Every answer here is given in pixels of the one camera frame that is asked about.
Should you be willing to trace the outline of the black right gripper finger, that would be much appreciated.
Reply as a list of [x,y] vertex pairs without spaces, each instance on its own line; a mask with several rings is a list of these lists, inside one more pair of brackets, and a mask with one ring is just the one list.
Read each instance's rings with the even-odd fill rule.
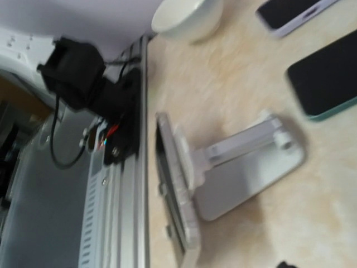
[[297,266],[295,266],[293,264],[289,264],[285,261],[282,261],[276,266],[276,268],[297,268]]

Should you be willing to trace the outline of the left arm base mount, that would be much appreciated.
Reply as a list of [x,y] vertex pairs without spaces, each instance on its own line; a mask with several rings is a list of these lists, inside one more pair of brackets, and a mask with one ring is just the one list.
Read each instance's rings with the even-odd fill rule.
[[106,77],[91,102],[90,110],[107,122],[104,164],[118,164],[139,147],[142,73],[133,68],[113,83]]

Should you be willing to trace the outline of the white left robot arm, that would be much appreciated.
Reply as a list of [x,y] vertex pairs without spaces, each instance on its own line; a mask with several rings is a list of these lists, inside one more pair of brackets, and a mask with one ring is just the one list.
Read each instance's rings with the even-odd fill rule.
[[1,28],[1,69],[60,98],[75,111],[88,108],[107,82],[104,60],[91,43]]

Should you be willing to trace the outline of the phone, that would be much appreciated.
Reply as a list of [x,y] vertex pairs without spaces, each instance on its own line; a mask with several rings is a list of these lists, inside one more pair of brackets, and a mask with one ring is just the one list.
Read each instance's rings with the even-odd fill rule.
[[156,114],[155,153],[160,191],[168,206],[175,239],[182,252],[199,248],[201,243],[200,227],[186,186],[171,122],[165,112]]
[[275,37],[284,37],[335,4],[337,0],[270,0],[255,14]]
[[356,31],[292,64],[286,75],[311,121],[323,121],[355,106]]

